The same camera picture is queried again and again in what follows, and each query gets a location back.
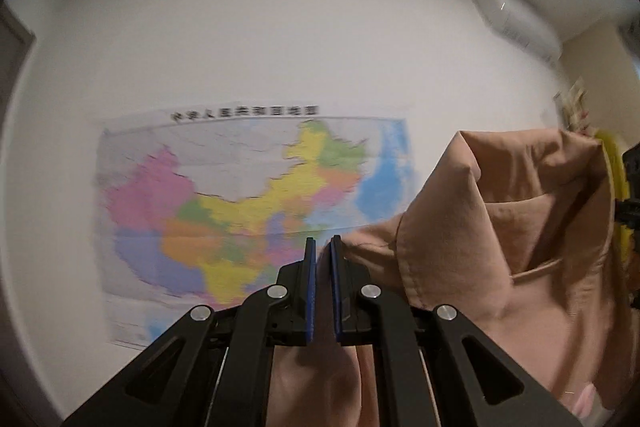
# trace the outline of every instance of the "peach fabric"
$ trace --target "peach fabric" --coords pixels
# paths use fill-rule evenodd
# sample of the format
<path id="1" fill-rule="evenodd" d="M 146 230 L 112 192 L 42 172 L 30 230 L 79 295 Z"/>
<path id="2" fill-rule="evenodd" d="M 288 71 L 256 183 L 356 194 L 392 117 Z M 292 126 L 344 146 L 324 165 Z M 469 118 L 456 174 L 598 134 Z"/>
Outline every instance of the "peach fabric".
<path id="1" fill-rule="evenodd" d="M 459 132 L 407 211 L 344 236 L 347 256 L 409 304 L 449 303 L 570 410 L 632 383 L 638 320 L 611 248 L 600 143 L 558 129 Z M 274 354 L 267 425 L 378 425 L 370 347 L 333 336 L 327 256 L 316 338 Z"/>

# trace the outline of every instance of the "yellow province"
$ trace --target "yellow province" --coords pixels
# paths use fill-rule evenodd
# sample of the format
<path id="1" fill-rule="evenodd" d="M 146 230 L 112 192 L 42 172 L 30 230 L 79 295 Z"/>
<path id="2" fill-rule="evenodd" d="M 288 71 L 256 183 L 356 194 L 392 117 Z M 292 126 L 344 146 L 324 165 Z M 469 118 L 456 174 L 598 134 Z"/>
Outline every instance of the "yellow province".
<path id="1" fill-rule="evenodd" d="M 226 259 L 213 263 L 200 263 L 207 288 L 220 304 L 228 304 L 243 295 L 244 287 L 260 274 L 257 267 L 236 264 Z"/>
<path id="2" fill-rule="evenodd" d="M 290 168 L 281 178 L 270 180 L 264 194 L 240 201 L 199 195 L 200 205 L 213 220 L 229 223 L 230 233 L 264 233 L 265 222 L 283 210 L 287 200 L 310 198 L 327 184 L 318 173 L 318 158 L 327 136 L 324 128 L 302 126 L 298 142 L 287 148 L 285 157 L 299 158 L 303 163 Z"/>

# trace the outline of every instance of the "yellow object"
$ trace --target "yellow object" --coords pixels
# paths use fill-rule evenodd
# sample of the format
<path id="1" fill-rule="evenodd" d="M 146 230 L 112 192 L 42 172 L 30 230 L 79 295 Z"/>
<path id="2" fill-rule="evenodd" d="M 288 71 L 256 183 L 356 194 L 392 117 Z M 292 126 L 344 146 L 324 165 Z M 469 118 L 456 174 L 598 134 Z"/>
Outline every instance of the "yellow object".
<path id="1" fill-rule="evenodd" d="M 622 162 L 622 153 L 616 142 L 615 135 L 609 131 L 599 129 L 595 133 L 595 137 L 602 142 L 604 152 L 609 159 L 609 175 L 613 183 L 614 197 L 617 200 L 626 200 L 629 198 L 629 184 L 626 181 L 625 165 Z M 632 230 L 628 229 L 620 223 L 614 223 L 613 242 L 618 251 L 622 263 L 626 263 L 631 250 Z"/>

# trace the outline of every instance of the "metal rivet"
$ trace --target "metal rivet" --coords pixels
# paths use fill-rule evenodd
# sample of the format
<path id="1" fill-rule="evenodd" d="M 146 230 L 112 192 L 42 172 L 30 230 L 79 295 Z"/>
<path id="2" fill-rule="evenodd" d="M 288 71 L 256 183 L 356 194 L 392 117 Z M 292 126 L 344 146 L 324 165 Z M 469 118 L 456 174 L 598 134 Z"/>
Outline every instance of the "metal rivet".
<path id="1" fill-rule="evenodd" d="M 211 316 L 211 309 L 207 306 L 196 306 L 190 315 L 194 321 L 206 321 Z"/>
<path id="2" fill-rule="evenodd" d="M 458 312 L 453 306 L 449 306 L 448 304 L 443 304 L 442 306 L 438 306 L 436 310 L 438 317 L 441 319 L 445 319 L 446 321 L 452 321 L 458 316 Z"/>
<path id="3" fill-rule="evenodd" d="M 360 293 L 362 293 L 362 295 L 368 297 L 369 299 L 377 299 L 378 297 L 380 297 L 382 290 L 375 284 L 367 284 L 360 288 Z"/>
<path id="4" fill-rule="evenodd" d="M 287 294 L 287 289 L 284 286 L 279 284 L 274 284 L 273 286 L 269 286 L 267 290 L 267 295 L 272 299 L 282 299 Z"/>

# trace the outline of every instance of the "blue gripper pad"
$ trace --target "blue gripper pad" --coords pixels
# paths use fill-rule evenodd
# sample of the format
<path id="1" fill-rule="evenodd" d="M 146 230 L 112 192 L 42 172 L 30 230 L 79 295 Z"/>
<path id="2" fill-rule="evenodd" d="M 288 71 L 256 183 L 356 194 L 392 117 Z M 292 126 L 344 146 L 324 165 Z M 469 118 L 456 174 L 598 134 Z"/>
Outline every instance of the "blue gripper pad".
<path id="1" fill-rule="evenodd" d="M 307 245 L 309 256 L 309 278 L 306 285 L 306 343 L 309 344 L 314 339 L 314 321 L 316 317 L 316 242 L 310 240 Z"/>
<path id="2" fill-rule="evenodd" d="M 334 240 L 329 243 L 329 253 L 331 255 L 331 293 L 334 298 L 334 333 L 335 340 L 342 340 L 342 306 L 340 299 L 340 281 L 338 280 L 338 252 L 335 248 Z"/>

